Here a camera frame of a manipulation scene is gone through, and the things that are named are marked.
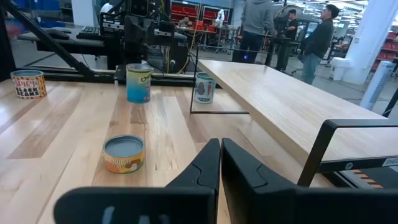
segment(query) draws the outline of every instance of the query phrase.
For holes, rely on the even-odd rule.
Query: light wood surface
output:
[[[199,60],[202,70],[304,164],[326,119],[386,119],[265,65]],[[397,128],[337,129],[324,161],[398,155]]]
[[[127,102],[125,86],[46,82],[48,95],[15,96],[0,83],[0,223],[53,223],[59,196],[82,186],[157,186],[186,168],[210,138],[231,138],[296,182],[302,166],[251,117],[189,114],[191,88],[152,86],[151,101]],[[224,90],[195,110],[241,110]],[[103,164],[103,143],[118,134],[145,140],[144,166],[114,174]],[[321,175],[314,187],[331,187]],[[229,223],[222,184],[218,223]]]

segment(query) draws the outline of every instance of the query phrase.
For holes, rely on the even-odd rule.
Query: laboratory room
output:
[[[0,0],[0,52],[0,223],[396,223],[396,0]]]

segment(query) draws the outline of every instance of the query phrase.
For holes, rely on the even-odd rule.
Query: blue can label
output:
[[[127,100],[133,103],[146,103],[150,100],[150,71],[127,70]]]

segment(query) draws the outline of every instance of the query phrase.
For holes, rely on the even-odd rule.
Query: white label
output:
[[[386,159],[382,166],[398,166],[398,157]]]

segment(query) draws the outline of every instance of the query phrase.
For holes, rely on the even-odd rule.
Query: white pillar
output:
[[[398,0],[369,0],[346,58],[351,62],[343,81],[362,85],[398,11]]]
[[[96,26],[93,0],[72,0],[73,23],[77,26]]]

